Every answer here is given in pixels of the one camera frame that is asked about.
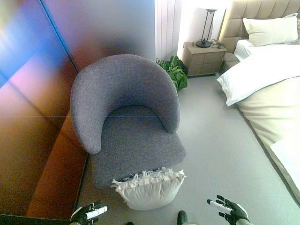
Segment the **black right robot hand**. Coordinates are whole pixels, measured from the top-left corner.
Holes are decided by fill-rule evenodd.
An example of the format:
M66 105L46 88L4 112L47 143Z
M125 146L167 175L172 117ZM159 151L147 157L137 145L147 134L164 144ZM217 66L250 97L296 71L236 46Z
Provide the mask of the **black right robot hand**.
M246 225L249 224L248 213L239 204L231 202L221 195L217 195L217 200L207 200L207 203L217 208L219 216L223 217L231 225Z

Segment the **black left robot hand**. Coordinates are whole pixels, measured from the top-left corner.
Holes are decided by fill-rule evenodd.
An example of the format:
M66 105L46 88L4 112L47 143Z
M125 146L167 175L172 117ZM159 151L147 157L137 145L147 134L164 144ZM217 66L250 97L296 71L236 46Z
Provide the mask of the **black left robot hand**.
M79 207L73 212L69 225L92 225L108 209L108 206L101 206L100 200L92 202L87 206Z

